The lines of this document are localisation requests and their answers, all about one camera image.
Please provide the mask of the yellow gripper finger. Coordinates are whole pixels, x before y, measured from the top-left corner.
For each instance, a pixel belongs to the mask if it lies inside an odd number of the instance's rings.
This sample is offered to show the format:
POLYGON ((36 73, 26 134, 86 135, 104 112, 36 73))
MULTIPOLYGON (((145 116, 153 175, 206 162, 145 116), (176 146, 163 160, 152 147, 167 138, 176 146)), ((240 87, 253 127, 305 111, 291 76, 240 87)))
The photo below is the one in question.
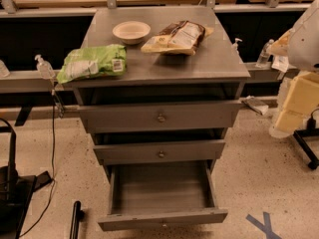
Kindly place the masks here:
POLYGON ((304 116, 293 111, 279 111, 273 118, 273 128, 277 131, 292 133, 303 124, 304 116))
POLYGON ((319 75, 304 73, 290 84, 284 108, 301 115, 310 115, 319 106, 319 75))

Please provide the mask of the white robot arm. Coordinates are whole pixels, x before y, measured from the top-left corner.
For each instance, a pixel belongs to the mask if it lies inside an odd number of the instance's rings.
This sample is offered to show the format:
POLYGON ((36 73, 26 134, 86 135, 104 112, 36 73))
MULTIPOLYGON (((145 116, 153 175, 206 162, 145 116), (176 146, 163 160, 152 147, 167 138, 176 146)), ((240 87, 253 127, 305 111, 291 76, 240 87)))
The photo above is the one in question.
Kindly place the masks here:
POLYGON ((319 106, 319 0, 267 49, 273 56, 283 56, 300 73, 285 80, 278 93, 278 111, 269 133, 277 138, 291 135, 319 106))

